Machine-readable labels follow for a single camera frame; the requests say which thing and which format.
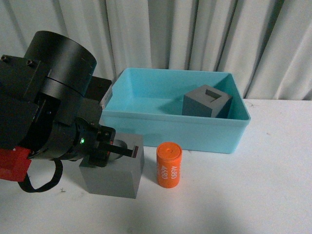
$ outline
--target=white curtain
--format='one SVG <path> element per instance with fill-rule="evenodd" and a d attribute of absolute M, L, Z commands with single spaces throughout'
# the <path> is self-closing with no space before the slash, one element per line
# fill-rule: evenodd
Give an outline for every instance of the white curtain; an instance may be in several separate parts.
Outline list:
<path fill-rule="evenodd" d="M 65 35 L 115 81 L 127 67 L 225 71 L 245 98 L 312 100 L 311 0 L 0 0 L 0 54 Z"/>

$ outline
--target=blue storage box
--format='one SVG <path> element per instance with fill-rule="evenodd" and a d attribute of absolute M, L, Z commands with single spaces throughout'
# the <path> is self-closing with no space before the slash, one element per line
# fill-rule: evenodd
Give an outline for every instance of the blue storage box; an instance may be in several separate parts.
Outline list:
<path fill-rule="evenodd" d="M 183 95 L 204 84 L 233 96 L 227 119 L 182 116 Z M 128 68 L 113 85 L 100 124 L 141 134 L 145 146 L 173 141 L 185 150 L 229 154 L 249 122 L 230 73 Z"/>

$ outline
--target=black cable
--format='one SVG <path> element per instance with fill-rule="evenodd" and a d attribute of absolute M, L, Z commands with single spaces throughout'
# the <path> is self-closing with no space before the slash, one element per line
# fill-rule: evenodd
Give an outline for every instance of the black cable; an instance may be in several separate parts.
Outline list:
<path fill-rule="evenodd" d="M 50 182 L 46 183 L 45 185 L 41 186 L 40 188 L 34 189 L 34 187 L 31 185 L 30 179 L 28 174 L 26 173 L 26 177 L 24 181 L 18 182 L 21 189 L 23 189 L 25 192 L 28 193 L 42 193 L 45 191 L 48 191 L 55 187 L 62 177 L 63 173 L 63 164 L 61 160 L 59 159 L 53 159 L 52 161 L 55 162 L 55 172 Z"/>

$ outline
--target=orange can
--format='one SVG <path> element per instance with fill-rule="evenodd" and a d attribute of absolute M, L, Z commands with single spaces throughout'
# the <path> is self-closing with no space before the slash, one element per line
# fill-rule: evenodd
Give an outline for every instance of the orange can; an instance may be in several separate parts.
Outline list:
<path fill-rule="evenodd" d="M 173 142 L 157 147 L 157 181 L 161 187 L 173 188 L 180 181 L 182 148 Z"/>

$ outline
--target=gray cube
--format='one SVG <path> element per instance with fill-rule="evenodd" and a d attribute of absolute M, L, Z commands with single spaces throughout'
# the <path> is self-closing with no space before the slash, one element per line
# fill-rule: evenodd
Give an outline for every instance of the gray cube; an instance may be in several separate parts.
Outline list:
<path fill-rule="evenodd" d="M 233 97 L 209 85 L 184 95 L 182 115 L 227 118 Z"/>
<path fill-rule="evenodd" d="M 116 133 L 115 139 L 125 142 L 128 149 L 138 146 L 136 157 L 121 156 L 103 168 L 89 165 L 84 158 L 80 171 L 91 194 L 136 198 L 144 166 L 143 136 Z"/>

